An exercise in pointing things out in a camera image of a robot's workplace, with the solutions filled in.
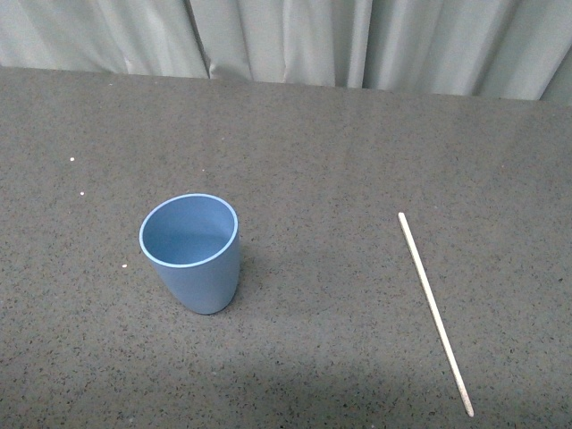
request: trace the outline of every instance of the plastic cup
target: plastic cup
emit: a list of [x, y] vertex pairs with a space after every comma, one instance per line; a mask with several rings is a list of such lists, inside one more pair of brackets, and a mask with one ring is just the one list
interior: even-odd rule
[[143, 221], [139, 244], [185, 307], [210, 315], [231, 302], [239, 281], [239, 219], [223, 199], [188, 194], [165, 201]]

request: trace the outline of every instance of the speckled surface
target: speckled surface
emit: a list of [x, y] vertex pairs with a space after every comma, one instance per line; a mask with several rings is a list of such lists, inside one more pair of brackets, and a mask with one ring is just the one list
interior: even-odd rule
[[[6, 68], [0, 106], [2, 427], [572, 425], [572, 109]], [[240, 218], [217, 315], [139, 250], [188, 191]]]

